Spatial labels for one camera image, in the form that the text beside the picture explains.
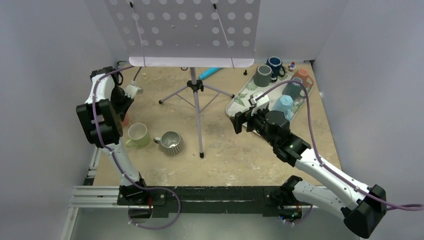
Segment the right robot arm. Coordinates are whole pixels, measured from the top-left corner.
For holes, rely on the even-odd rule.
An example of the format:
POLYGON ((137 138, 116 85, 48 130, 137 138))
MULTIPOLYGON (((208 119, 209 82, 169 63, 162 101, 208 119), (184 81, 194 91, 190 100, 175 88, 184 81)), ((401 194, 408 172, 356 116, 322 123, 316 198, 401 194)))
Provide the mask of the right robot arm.
POLYGON ((236 113, 230 121, 236 134, 246 124, 246 130, 259 133, 279 160, 309 174, 325 187, 298 180, 281 189, 284 202, 292 204, 298 200, 315 205, 342 219, 351 232, 363 239, 371 236, 387 213, 386 206, 379 202, 386 199, 382 187, 362 183, 317 155, 315 148, 291 132, 290 122, 282 112, 265 109, 252 114, 248 110, 236 113))

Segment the salmon pink mug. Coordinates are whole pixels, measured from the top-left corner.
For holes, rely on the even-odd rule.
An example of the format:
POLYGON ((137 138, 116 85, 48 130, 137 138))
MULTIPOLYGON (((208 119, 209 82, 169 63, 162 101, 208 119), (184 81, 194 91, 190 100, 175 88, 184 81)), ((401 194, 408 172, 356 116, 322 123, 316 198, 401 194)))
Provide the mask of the salmon pink mug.
POLYGON ((124 116, 124 119, 123 119, 123 121, 121 122, 121 125, 122 125, 123 127, 125 127, 125 126, 128 126, 128 125, 129 125, 129 123, 130 123, 130 116, 129 116, 129 114, 127 113, 127 114, 124 116))

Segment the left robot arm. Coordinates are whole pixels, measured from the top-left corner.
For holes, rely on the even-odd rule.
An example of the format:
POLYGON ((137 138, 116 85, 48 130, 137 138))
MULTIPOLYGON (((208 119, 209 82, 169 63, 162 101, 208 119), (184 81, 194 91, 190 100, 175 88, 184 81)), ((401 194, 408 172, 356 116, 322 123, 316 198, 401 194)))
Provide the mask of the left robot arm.
POLYGON ((76 114, 87 141, 101 149, 115 166, 119 178, 117 204, 149 204, 149 191, 140 172, 132 164, 123 141, 122 122, 142 89, 134 84, 122 87, 122 69, 107 66, 92 71, 91 89, 76 114))

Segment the light green mug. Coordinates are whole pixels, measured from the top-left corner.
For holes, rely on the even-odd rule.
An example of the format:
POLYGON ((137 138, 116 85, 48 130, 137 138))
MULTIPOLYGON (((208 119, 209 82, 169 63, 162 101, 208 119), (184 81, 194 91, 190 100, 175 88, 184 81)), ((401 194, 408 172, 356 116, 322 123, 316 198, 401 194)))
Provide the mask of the light green mug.
POLYGON ((143 123, 134 123, 128 128, 129 139, 125 142, 126 147, 146 147, 150 143, 148 128, 143 123))

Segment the grey ribbed mug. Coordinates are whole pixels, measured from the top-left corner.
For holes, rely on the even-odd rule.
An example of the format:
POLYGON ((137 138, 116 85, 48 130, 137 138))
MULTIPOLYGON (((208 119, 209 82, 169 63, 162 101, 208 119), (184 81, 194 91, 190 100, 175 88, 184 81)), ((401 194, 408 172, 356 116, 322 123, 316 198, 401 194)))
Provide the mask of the grey ribbed mug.
POLYGON ((167 155, 176 155, 183 149, 184 139, 175 131, 167 131, 161 137, 154 137, 153 142, 167 155))

